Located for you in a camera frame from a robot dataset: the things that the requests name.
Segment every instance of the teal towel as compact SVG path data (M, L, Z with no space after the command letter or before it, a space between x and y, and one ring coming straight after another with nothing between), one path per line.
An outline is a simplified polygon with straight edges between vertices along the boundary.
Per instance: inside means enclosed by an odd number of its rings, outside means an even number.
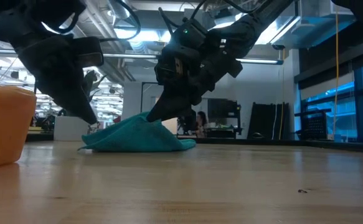
M194 140L178 140L160 120L148 122L147 115L148 112L141 113L104 130L82 136L86 146L80 149L98 152L172 152L195 147Z

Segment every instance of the black cable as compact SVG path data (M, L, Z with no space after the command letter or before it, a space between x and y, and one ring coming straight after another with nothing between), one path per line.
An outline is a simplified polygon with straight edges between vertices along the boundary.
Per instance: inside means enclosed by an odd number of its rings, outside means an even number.
M117 41L117 40L130 40L135 38L140 32L141 32L141 23L139 22L138 16L136 15L136 13L132 10L132 8L130 8L126 3L124 3L122 0L114 0L117 3L119 3L120 5L122 5L132 16L132 18L134 19L134 21L137 23L137 30L136 33L134 35L132 35L131 37L127 37L127 38L103 38L100 39L100 42L108 42L108 41Z
M60 33L60 34L66 34L70 31L73 30L73 28L75 28L76 24L77 24L77 21L79 20L79 16L80 16L80 13L77 13L74 15L73 19L72 19L72 22L70 23L70 25L67 27L67 28L60 28L60 27L50 27L50 29Z
M182 6L183 6L183 5L185 5L185 3L190 4L190 5L191 5L191 6L195 9L195 6L194 6L191 2L189 2L189 1L185 1L185 2L183 2L183 3L180 5L179 12L181 12L181 8L182 8Z
M159 7L159 13L160 15L162 16L163 20L164 20L164 23L167 27L167 29L169 30L170 34L173 34L173 29L171 28L171 26L174 26L174 27L179 27L179 25L175 24L173 21L171 21L167 15L165 15L165 13L163 12L162 8Z
M226 3L228 3L230 6L234 7L236 10L242 12L242 13L246 13L246 14L249 14L249 13L253 13L254 11L256 11L256 9L258 9L263 3L261 3L259 6L257 6L255 9L252 9L252 10L245 10L245 9L242 9L239 5L235 4L234 2L230 1L230 0L223 0L225 1ZM206 0L203 0L201 1L198 6L195 8L194 12L192 13L191 15L191 18L190 19L193 19L195 18L196 14L198 13L200 7L202 7L203 4L205 4Z
M163 9L161 7L158 8L159 13L161 14L162 18L164 19L165 22L169 23L170 25L174 26L174 27L179 27L180 25L177 25L175 22L173 22L172 20L170 20L168 18L167 15L165 15L165 13L163 12Z
M195 18L196 14L198 13L199 9L205 4L206 0L201 1L198 6L195 8L194 12L192 13L191 17L189 19Z

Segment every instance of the orange plastic bowl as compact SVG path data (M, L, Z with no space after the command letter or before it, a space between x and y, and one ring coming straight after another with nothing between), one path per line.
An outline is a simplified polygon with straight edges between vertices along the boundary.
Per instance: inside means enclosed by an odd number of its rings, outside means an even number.
M0 165L20 158L35 107L33 92L0 86Z

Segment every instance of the wooden table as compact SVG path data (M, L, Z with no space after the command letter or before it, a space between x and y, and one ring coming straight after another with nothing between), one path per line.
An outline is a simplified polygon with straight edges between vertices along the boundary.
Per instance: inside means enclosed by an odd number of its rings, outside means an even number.
M0 167L0 223L363 223L361 153L200 145L92 154L80 145L28 144Z

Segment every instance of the woman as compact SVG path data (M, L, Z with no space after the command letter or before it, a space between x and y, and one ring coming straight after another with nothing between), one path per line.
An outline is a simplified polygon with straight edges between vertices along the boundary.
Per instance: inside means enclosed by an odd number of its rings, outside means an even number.
M196 136L197 138L206 138L205 128L207 126L206 114L203 111L198 112L196 116Z

